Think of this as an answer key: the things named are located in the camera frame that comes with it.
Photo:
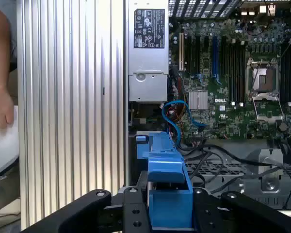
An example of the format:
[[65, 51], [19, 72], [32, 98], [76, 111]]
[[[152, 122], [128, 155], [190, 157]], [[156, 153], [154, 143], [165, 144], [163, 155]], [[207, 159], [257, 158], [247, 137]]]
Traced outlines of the person's hand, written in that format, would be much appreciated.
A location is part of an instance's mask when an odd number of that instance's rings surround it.
[[0, 87], [0, 129], [14, 122], [14, 103], [7, 89]]

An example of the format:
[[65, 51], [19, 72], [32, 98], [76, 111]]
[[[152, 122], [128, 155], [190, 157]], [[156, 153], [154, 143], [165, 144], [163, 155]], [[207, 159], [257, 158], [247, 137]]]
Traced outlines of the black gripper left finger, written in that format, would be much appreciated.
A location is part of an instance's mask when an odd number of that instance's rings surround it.
[[122, 187], [113, 196], [93, 190], [24, 229], [25, 233], [150, 233], [146, 203], [147, 174], [142, 171], [136, 186]]

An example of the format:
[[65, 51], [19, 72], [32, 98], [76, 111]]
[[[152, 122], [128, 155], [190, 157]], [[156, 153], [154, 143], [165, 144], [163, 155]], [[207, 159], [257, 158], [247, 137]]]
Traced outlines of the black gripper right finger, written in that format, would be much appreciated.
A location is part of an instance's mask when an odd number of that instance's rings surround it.
[[198, 233], [291, 233], [290, 216], [236, 191], [216, 198], [196, 188], [193, 197]]

